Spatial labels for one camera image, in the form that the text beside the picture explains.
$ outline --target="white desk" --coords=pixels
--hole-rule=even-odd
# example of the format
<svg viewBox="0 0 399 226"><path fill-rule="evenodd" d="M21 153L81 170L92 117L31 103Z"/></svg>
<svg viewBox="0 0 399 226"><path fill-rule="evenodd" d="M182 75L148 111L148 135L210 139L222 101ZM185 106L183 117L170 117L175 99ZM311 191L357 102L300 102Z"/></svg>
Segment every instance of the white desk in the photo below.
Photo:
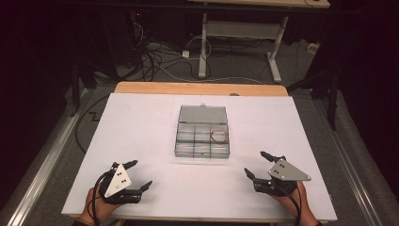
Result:
<svg viewBox="0 0 399 226"><path fill-rule="evenodd" d="M283 8L329 8L327 0L189 0L204 4L240 4L253 6L270 6ZM276 83L281 82L279 68L276 63L276 55L279 50L282 36L288 22L288 17L283 17L280 24L255 24L239 22L209 21L207 14L202 19L202 43L199 57L199 77L206 76L206 38L207 36L223 37L245 37L254 39L274 40L273 51L267 52L268 60L273 79Z"/></svg>
<svg viewBox="0 0 399 226"><path fill-rule="evenodd" d="M206 89L217 85L193 86ZM268 90L269 86L255 87ZM180 106L200 104L226 106L231 143L229 159L175 157ZM260 151L285 155L294 166L308 173L312 180L305 182L305 186L315 216L325 221L337 219L292 98L217 94L113 93L62 214L77 216L82 212L88 189L113 162L138 160L135 167L128 169L133 179L130 188L139 188L150 180L153 183L139 204L126 204L115 211L116 218L290 221L292 218L277 202L255 192L244 172L244 168L248 168L256 176L267 178L266 172L273 164L263 159Z"/></svg>

